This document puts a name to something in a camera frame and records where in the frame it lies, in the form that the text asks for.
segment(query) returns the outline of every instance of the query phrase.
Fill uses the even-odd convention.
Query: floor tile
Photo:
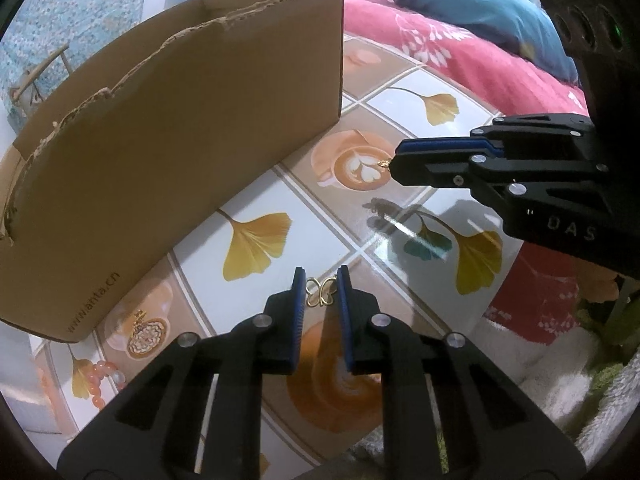
[[[367,104],[416,137],[466,137],[491,112],[426,70],[412,72]]]
[[[34,362],[38,367],[40,384],[43,386],[44,394],[50,402],[50,408],[58,425],[58,430],[64,437],[72,437],[78,433],[78,426],[69,411],[65,396],[62,393],[58,376],[53,368],[49,345],[40,347],[40,351],[35,355]]]
[[[29,334],[29,345],[31,346],[31,353],[36,355],[36,353],[40,350],[41,346],[44,344],[45,339],[38,337],[33,334]]]
[[[134,336],[136,313],[143,329]],[[96,328],[102,352],[130,381],[182,332],[206,337],[168,257],[160,260]]]
[[[87,375],[92,365],[102,359],[93,333],[84,341],[74,344],[49,344],[51,361],[62,395],[71,411],[79,430],[98,414],[94,398],[109,402],[116,394],[116,387],[110,379],[104,378],[99,385],[99,395],[90,391]]]
[[[174,249],[216,333],[262,312],[270,294],[290,288],[297,266],[321,276],[350,251],[271,170]]]
[[[305,459],[295,444],[281,436],[282,430],[263,415],[260,426],[260,480],[291,480],[309,471],[315,463]]]
[[[374,254],[450,329],[470,333],[522,242],[466,189],[441,189],[389,226]]]
[[[366,259],[356,257],[348,267],[354,288],[374,294],[383,312],[416,332],[438,336]],[[289,377],[264,378],[264,403],[277,413],[279,426],[322,460],[345,451],[382,423],[379,379],[348,374],[341,341],[335,307],[308,308],[298,370]]]
[[[356,99],[362,99],[413,67],[410,61],[375,44],[362,40],[344,43],[342,84],[344,91]]]
[[[406,135],[362,106],[283,161],[283,165],[357,241],[367,240],[370,204],[377,199],[409,204],[425,187],[403,187],[377,165]]]
[[[346,95],[342,94],[342,110],[349,107],[351,104],[353,104],[353,101],[349,99]]]

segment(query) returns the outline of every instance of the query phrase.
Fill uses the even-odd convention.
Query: white towel
[[[480,319],[468,338],[516,384],[522,382],[529,368],[547,350],[545,344],[527,341],[485,317]]]
[[[587,467],[609,450],[640,402],[640,350],[613,379],[598,406],[598,414],[580,433],[575,445]]]
[[[559,428],[567,427],[582,407],[591,377],[585,368],[600,347],[591,332],[576,327],[548,346],[527,372],[520,388]]]

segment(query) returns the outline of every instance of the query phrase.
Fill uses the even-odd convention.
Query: cardboard box
[[[342,0],[190,0],[63,82],[0,163],[0,318],[84,339],[219,206],[340,116]]]

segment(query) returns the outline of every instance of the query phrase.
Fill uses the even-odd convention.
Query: blue pillow
[[[574,60],[564,53],[554,24],[529,0],[393,1],[428,18],[466,28],[559,80],[578,82]]]

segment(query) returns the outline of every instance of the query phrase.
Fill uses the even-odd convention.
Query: red cloth
[[[344,0],[344,30],[420,60],[505,115],[587,114],[579,88],[468,30],[396,7],[392,0]],[[549,344],[576,325],[571,258],[525,243],[485,317],[527,340]]]

